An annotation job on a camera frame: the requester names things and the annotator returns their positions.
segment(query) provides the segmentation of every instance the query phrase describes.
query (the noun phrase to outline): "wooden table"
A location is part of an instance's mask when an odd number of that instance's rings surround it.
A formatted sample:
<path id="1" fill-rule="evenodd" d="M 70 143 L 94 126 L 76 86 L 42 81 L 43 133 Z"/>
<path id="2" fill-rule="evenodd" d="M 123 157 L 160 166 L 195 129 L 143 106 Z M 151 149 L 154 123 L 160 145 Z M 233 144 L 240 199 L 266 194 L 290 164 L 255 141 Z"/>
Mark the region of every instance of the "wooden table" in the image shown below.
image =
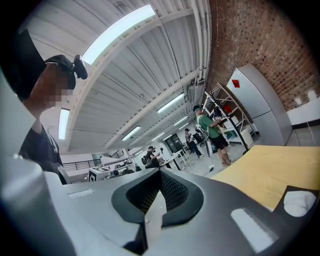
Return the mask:
<path id="1" fill-rule="evenodd" d="M 320 189 L 320 147 L 255 145 L 211 179 L 230 184 L 275 209 L 287 185 Z"/>

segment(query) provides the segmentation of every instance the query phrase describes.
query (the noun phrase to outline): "green t-shirt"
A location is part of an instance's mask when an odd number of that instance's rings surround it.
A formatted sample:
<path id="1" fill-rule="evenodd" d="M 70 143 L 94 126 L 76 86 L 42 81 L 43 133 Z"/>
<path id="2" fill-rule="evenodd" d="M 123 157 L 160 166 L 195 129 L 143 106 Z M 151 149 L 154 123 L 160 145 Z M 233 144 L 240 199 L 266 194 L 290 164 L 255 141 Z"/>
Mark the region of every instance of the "green t-shirt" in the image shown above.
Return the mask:
<path id="1" fill-rule="evenodd" d="M 207 131 L 208 126 L 211 125 L 213 121 L 207 117 L 206 115 L 201 115 L 199 117 L 199 125 L 201 125 L 202 129 Z M 211 138 L 216 138 L 220 135 L 216 127 L 209 127 L 209 135 Z"/>

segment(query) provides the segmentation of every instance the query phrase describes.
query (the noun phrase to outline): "red brick wall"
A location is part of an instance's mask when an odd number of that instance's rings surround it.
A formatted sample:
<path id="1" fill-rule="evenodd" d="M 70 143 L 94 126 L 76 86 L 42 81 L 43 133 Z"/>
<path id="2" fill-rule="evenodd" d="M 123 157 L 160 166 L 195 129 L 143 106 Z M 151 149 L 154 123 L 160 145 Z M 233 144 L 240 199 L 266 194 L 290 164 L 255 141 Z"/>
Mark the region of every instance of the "red brick wall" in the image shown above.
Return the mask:
<path id="1" fill-rule="evenodd" d="M 210 0 L 211 60 L 208 86 L 226 85 L 235 68 L 252 63 L 269 81 L 285 109 L 320 95 L 320 74 L 291 20 L 266 0 Z"/>

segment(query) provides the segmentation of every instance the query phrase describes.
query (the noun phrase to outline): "red sticker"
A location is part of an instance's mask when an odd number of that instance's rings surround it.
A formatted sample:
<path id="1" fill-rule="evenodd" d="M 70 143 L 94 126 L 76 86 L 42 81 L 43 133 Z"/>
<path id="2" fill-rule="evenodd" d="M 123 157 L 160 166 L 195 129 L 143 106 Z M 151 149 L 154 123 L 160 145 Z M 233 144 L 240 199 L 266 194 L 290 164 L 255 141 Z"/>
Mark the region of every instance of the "red sticker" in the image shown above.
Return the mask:
<path id="1" fill-rule="evenodd" d="M 232 80 L 234 88 L 240 88 L 239 80 Z"/>

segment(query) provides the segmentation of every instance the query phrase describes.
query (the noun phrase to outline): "fluorescent light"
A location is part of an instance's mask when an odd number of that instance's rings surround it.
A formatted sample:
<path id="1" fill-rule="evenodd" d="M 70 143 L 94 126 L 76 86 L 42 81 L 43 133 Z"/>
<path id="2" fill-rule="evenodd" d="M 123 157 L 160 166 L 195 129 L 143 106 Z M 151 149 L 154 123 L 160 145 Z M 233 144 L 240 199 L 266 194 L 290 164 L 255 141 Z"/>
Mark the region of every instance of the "fluorescent light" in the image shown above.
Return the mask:
<path id="1" fill-rule="evenodd" d="M 178 100 L 180 100 L 181 98 L 183 98 L 185 96 L 184 93 L 179 94 L 177 97 L 175 97 L 173 100 L 169 101 L 167 104 L 165 104 L 163 107 L 159 108 L 157 110 L 158 113 L 161 113 L 162 111 L 164 111 L 166 108 L 170 107 L 173 103 L 177 102 Z"/>
<path id="2" fill-rule="evenodd" d="M 186 125 L 188 125 L 189 123 L 187 122 L 185 125 L 183 125 L 183 126 L 181 126 L 180 128 L 179 128 L 179 130 L 181 130 L 183 127 L 185 127 Z"/>
<path id="3" fill-rule="evenodd" d="M 172 134 L 170 134 L 168 137 L 165 137 L 163 140 L 165 141 L 166 139 L 170 138 Z"/>
<path id="4" fill-rule="evenodd" d="M 163 133 L 161 133 L 160 135 L 158 135 L 157 137 L 155 137 L 155 138 L 153 138 L 152 139 L 152 141 L 154 141 L 154 140 L 156 140 L 156 139 L 158 139 L 160 136 L 162 136 L 162 135 L 164 135 L 165 133 L 163 132 Z"/>
<path id="5" fill-rule="evenodd" d="M 185 116 L 184 118 L 182 118 L 181 120 L 179 120 L 178 122 L 176 122 L 175 124 L 174 124 L 174 126 L 176 126 L 177 124 L 180 124 L 183 120 L 185 120 L 186 118 L 188 118 L 187 116 Z"/>
<path id="6" fill-rule="evenodd" d="M 142 6 L 121 19 L 117 20 L 110 27 L 108 27 L 86 50 L 82 56 L 82 60 L 88 64 L 92 64 L 96 58 L 122 33 L 142 22 L 143 20 L 155 15 L 155 11 L 150 4 Z"/>
<path id="7" fill-rule="evenodd" d="M 67 130 L 69 113 L 70 113 L 69 109 L 61 108 L 60 110 L 59 129 L 58 129 L 59 140 L 64 140 L 66 138 L 66 130 Z"/>
<path id="8" fill-rule="evenodd" d="M 131 135 L 133 135 L 134 133 L 136 133 L 141 127 L 137 126 L 136 128 L 134 128 L 132 131 L 130 131 L 126 136 L 123 137 L 122 141 L 126 141 L 127 139 L 129 139 L 131 137 Z"/>
<path id="9" fill-rule="evenodd" d="M 138 153 L 136 153 L 136 154 L 134 154 L 134 155 L 135 155 L 135 156 L 136 156 L 136 155 L 139 155 L 142 151 L 143 151 L 143 150 L 139 151 Z"/>

